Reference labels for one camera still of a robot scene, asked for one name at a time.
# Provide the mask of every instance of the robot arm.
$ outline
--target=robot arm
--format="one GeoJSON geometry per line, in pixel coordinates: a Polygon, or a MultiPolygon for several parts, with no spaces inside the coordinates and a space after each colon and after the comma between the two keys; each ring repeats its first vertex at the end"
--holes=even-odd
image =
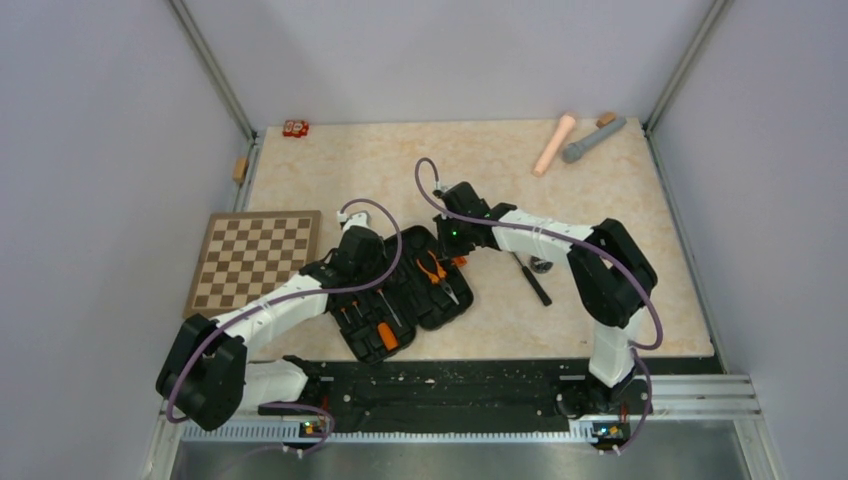
{"type": "Polygon", "coordinates": [[[276,336],[326,311],[328,294],[277,299],[357,285],[385,271],[383,240],[368,226],[368,214],[345,220],[342,240],[329,262],[304,266],[276,290],[238,310],[211,319],[195,314],[183,322],[156,380],[157,392],[165,398],[171,395],[191,355],[214,333],[217,337],[189,372],[175,402],[201,428],[218,428],[239,408],[297,400],[307,382],[303,370],[285,360],[251,365],[248,360],[276,336]],[[216,333],[219,325],[236,317],[243,318],[216,333]]]}
{"type": "Polygon", "coordinates": [[[438,196],[451,212],[529,227],[526,230],[487,227],[437,216],[434,220],[440,246],[447,256],[465,255],[482,246],[570,266],[583,305],[598,322],[589,373],[609,389],[629,381],[634,368],[629,342],[641,325],[644,311],[641,298],[618,270],[607,267],[597,255],[540,233],[542,229],[557,232],[606,251],[633,272],[650,294],[657,284],[656,273],[620,222],[606,219],[594,227],[569,225],[531,215],[514,205],[502,203],[490,209],[467,182],[438,196]]]}

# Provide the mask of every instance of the wooden chessboard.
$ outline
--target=wooden chessboard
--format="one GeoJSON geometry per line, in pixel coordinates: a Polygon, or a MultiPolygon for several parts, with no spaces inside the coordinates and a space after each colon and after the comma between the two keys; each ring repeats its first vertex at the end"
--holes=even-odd
{"type": "Polygon", "coordinates": [[[321,212],[216,213],[194,271],[184,318],[243,307],[315,258],[321,212]]]}

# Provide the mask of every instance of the orange pliers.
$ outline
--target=orange pliers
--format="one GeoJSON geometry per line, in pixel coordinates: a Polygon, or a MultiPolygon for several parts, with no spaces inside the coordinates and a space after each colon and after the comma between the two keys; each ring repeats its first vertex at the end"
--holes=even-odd
{"type": "Polygon", "coordinates": [[[459,299],[456,298],[456,294],[453,293],[453,288],[445,281],[445,278],[448,276],[448,272],[442,268],[442,264],[439,263],[439,259],[436,258],[436,254],[433,253],[432,250],[427,250],[427,253],[430,254],[430,257],[433,258],[433,263],[436,264],[436,272],[433,273],[428,270],[424,265],[421,264],[420,259],[416,259],[415,263],[418,264],[418,268],[427,275],[427,278],[430,279],[430,283],[433,285],[438,285],[442,288],[442,291],[453,300],[453,303],[459,305],[459,299]]]}

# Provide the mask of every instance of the beige table surface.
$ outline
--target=beige table surface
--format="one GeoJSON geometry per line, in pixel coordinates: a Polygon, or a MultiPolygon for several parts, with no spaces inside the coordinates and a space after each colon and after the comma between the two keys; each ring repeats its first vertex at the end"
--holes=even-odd
{"type": "MultiPolygon", "coordinates": [[[[335,212],[355,197],[381,202],[401,228],[424,225],[435,232],[434,210],[419,196],[413,166],[422,156],[438,165],[445,184],[466,180],[490,205],[513,203],[534,215],[595,225],[607,217],[624,223],[657,271],[652,298],[665,342],[646,355],[711,355],[713,347],[682,256],[662,187],[637,119],[576,164],[556,159],[542,178],[531,167],[555,120],[312,125],[307,137],[266,132],[248,210],[323,213],[318,255],[338,244],[335,212]]],[[[566,142],[595,130],[581,120],[566,142]]],[[[426,169],[425,185],[432,185],[426,169]]],[[[372,211],[372,227],[391,226],[372,211]]],[[[539,281],[553,299],[543,307],[511,255],[472,253],[462,273],[474,291],[468,311],[440,330],[418,330],[394,360],[588,357],[594,320],[583,309],[564,266],[539,281]]],[[[640,339],[652,341],[650,320],[640,339]]],[[[353,360],[328,314],[307,320],[268,345],[262,356],[298,355],[314,360],[353,360]]]]}

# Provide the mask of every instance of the white wall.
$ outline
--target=white wall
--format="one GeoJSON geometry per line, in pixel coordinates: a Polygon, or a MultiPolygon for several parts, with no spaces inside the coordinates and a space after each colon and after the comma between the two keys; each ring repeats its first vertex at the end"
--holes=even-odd
{"type": "Polygon", "coordinates": [[[0,46],[0,478],[136,478],[244,142],[165,2],[3,2],[0,46]]]}
{"type": "Polygon", "coordinates": [[[188,0],[257,127],[646,119],[709,0],[188,0]]]}
{"type": "Polygon", "coordinates": [[[726,359],[792,478],[845,478],[848,3],[736,2],[658,139],[726,359]]]}

